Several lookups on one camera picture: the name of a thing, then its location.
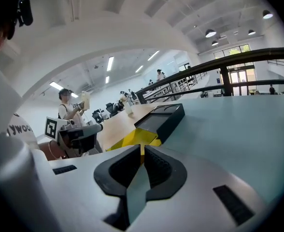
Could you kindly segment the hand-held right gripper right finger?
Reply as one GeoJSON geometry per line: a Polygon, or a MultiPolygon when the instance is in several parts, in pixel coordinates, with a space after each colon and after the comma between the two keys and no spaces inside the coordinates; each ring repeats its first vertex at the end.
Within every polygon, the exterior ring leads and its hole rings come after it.
{"type": "Polygon", "coordinates": [[[150,183],[147,202],[171,198],[187,180],[187,170],[179,160],[149,145],[144,147],[144,167],[150,183]]]}

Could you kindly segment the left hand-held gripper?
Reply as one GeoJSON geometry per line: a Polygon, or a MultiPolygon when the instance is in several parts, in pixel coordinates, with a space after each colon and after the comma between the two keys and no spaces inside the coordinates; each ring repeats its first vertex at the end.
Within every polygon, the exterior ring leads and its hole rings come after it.
{"type": "Polygon", "coordinates": [[[101,124],[78,127],[74,121],[47,117],[44,134],[55,141],[68,158],[102,153],[97,134],[103,130],[101,124]]]}

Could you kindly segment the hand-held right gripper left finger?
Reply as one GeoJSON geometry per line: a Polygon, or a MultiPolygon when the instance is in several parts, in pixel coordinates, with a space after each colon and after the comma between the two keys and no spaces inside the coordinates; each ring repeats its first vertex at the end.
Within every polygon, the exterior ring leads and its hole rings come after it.
{"type": "Polygon", "coordinates": [[[127,188],[141,165],[141,146],[134,145],[94,170],[94,180],[110,196],[125,197],[127,188]]]}

